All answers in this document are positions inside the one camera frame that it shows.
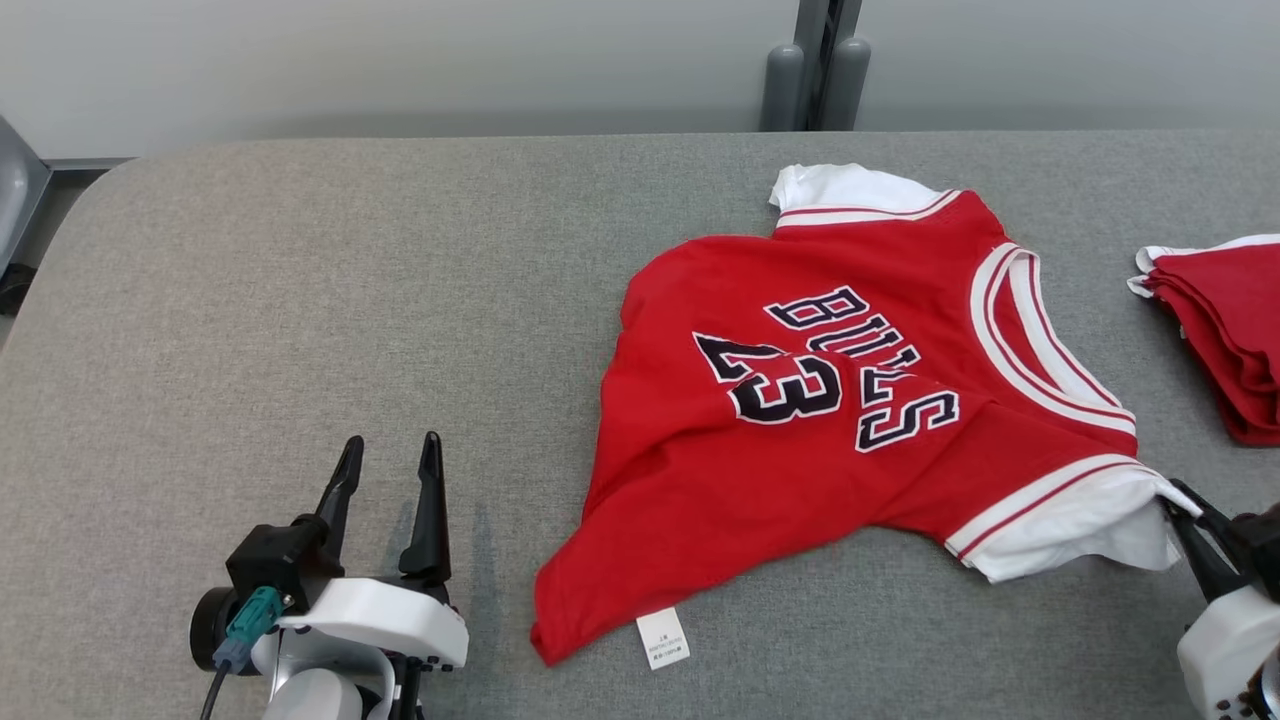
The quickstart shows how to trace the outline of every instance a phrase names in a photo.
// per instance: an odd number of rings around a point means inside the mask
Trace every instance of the stack of folded clothes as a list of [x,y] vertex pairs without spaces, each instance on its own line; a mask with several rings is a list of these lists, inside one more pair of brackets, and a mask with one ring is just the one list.
[[1178,316],[1204,368],[1228,432],[1244,445],[1280,445],[1280,234],[1206,250],[1149,246],[1129,288]]

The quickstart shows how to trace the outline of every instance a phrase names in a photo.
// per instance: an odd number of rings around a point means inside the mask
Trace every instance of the basketball jersey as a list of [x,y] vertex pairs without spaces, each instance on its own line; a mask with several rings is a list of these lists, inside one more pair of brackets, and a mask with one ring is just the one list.
[[1203,250],[1149,246],[1137,260],[1146,274],[1130,278],[1130,290],[1178,318],[1231,437],[1280,445],[1280,323],[1266,311],[1280,302],[1271,270],[1280,263],[1280,234]]
[[577,532],[539,571],[554,664],[865,525],[992,582],[1178,559],[1134,419],[1053,334],[1039,261],[973,192],[791,167],[772,238],[707,237],[627,288]]

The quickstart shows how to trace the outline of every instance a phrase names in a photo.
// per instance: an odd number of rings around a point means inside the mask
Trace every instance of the clothing label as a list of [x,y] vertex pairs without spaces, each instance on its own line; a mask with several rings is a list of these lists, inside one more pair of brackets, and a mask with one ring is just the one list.
[[685,641],[685,629],[680,626],[675,607],[636,618],[636,626],[640,628],[640,642],[644,643],[650,670],[689,657],[689,642]]

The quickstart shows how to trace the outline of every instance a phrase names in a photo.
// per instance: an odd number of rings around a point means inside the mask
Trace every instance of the gray fabric surface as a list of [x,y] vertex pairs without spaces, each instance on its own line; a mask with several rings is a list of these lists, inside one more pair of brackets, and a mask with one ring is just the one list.
[[[627,279],[682,238],[767,233],[777,170],[822,161],[978,190],[1043,255],[1055,325],[1137,413],[1142,457],[1226,511],[1280,500],[1277,456],[1228,441],[1174,325],[1124,286],[1140,245],[1276,232],[1276,133],[197,150],[86,192],[0,352],[0,717],[195,717],[187,621],[227,553],[308,510],[361,433],[344,561],[390,570],[429,428],[471,629],[470,665],[424,685],[433,717],[1193,717],[1185,565],[991,587],[887,530],[682,603],[692,657],[668,669],[634,626],[538,660],[534,573],[581,509]],[[265,701],[232,679],[215,716]]]

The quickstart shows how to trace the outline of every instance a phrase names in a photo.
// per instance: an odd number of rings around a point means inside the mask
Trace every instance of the robotic arm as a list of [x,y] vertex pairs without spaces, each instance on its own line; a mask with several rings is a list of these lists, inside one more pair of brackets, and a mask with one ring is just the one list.
[[[422,673],[466,665],[468,634],[444,587],[449,565],[440,438],[428,433],[421,491],[399,575],[348,578],[340,564],[347,507],[360,486],[364,439],[347,441],[314,514],[288,527],[259,525],[227,559],[232,587],[205,593],[191,620],[191,653],[207,671],[232,618],[259,588],[283,614],[252,646],[239,675],[270,675],[264,720],[415,720]],[[211,711],[211,700],[206,714]]]
[[[232,587],[210,589],[196,606],[191,653],[218,671],[206,719],[229,670],[215,656],[241,605],[264,588],[283,601],[283,614],[270,615],[274,625],[236,670],[271,676],[264,720],[420,720],[422,673],[466,665],[470,635],[444,587],[452,569],[440,438],[428,433],[422,446],[399,575],[348,578],[340,564],[362,455],[358,436],[347,441],[316,511],[288,527],[253,528],[227,559]],[[1280,505],[1229,520],[1171,482],[1203,511],[1165,506],[1208,601],[1178,643],[1190,700],[1206,720],[1280,720]]]
[[1280,717],[1280,505],[1228,520],[1166,503],[1208,609],[1178,643],[1187,692],[1206,720]]

